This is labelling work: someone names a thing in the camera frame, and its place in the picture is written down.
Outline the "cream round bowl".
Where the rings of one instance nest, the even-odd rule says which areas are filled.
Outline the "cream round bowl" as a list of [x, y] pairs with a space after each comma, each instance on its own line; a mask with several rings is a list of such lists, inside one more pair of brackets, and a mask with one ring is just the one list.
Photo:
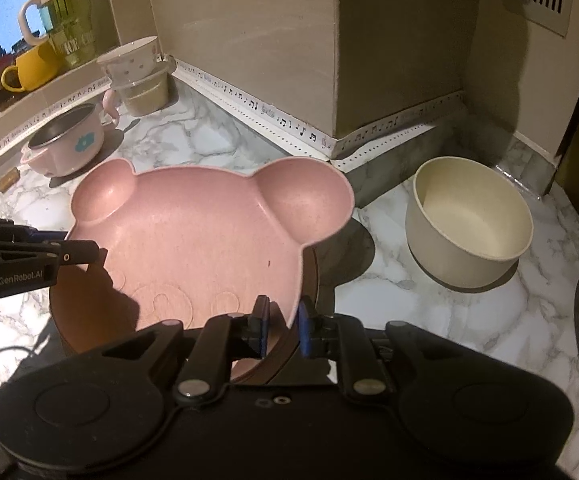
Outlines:
[[517, 188], [475, 160], [443, 156], [416, 170], [405, 232], [414, 259], [457, 289], [500, 281], [529, 249], [533, 220]]

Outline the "brown soap bar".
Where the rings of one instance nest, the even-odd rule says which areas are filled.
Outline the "brown soap bar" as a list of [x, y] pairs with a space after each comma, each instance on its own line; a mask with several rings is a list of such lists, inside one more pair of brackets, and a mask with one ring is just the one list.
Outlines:
[[0, 179], [0, 192], [6, 193], [20, 179], [20, 171], [17, 167], [7, 171]]

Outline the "white floral ceramic bowl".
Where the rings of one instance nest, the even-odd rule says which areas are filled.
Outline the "white floral ceramic bowl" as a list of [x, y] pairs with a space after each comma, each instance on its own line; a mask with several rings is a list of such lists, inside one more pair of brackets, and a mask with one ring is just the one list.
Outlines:
[[113, 84], [131, 84], [150, 75], [160, 58], [158, 37], [148, 36], [99, 55], [96, 63]]

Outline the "pink steel-lined handled bowl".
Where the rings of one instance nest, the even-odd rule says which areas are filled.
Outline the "pink steel-lined handled bowl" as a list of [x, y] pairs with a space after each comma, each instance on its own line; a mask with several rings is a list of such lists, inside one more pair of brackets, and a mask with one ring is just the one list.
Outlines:
[[53, 118], [30, 138], [20, 162], [47, 178], [65, 177], [88, 165], [102, 149], [106, 131], [120, 120], [119, 98], [107, 90], [100, 103], [83, 103]]

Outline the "beige ribbed cup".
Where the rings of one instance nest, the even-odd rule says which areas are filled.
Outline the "beige ribbed cup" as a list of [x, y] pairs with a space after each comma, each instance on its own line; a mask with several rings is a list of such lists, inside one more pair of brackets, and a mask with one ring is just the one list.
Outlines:
[[127, 84], [114, 84], [112, 88], [132, 116], [146, 116], [161, 110], [169, 102], [169, 78], [174, 70], [175, 60], [167, 55], [146, 77]]

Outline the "green glass pitcher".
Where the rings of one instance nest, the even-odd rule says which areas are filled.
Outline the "green glass pitcher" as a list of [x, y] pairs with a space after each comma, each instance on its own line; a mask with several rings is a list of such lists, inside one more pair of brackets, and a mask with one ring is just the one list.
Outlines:
[[[27, 10], [35, 6], [45, 29], [34, 36], [27, 21]], [[65, 70], [92, 61], [96, 55], [91, 0], [28, 0], [18, 13], [22, 38], [32, 47], [49, 41], [62, 59]]]

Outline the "yellow mug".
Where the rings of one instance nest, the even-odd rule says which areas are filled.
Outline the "yellow mug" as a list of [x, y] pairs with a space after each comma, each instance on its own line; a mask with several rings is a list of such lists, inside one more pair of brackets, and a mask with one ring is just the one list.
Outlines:
[[4, 80], [2, 80], [2, 85], [9, 88], [11, 92], [31, 92], [41, 88], [60, 73], [62, 60], [56, 54], [52, 44], [46, 40], [20, 54], [15, 64], [9, 66], [2, 76], [10, 70], [17, 74], [20, 86], [9, 87]]

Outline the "pink bear-shaped plate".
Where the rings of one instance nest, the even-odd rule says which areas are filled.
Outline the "pink bear-shaped plate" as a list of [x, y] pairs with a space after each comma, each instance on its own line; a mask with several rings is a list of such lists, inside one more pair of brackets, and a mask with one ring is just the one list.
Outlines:
[[137, 172], [107, 160], [76, 187], [70, 240], [91, 240], [103, 257], [65, 266], [50, 290], [50, 314], [70, 354], [167, 320], [204, 326], [271, 302], [268, 353], [243, 359], [232, 376], [264, 384], [298, 344], [301, 297], [317, 298], [314, 248], [351, 218], [355, 194], [333, 166], [286, 157], [253, 174], [171, 166]]

